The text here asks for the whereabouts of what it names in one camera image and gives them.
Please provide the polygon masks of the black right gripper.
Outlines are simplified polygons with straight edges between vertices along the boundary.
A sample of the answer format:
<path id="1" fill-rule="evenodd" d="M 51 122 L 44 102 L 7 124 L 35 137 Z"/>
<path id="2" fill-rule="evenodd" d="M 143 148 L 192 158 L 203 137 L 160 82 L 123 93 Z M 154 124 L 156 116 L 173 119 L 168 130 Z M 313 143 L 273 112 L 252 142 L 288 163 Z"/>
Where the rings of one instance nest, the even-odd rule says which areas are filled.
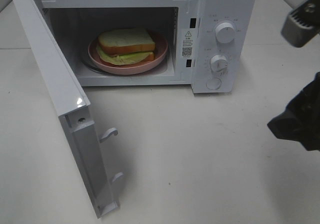
<path id="1" fill-rule="evenodd" d="M 320 73 L 267 124 L 273 135 L 296 141 L 307 151 L 320 150 Z"/>

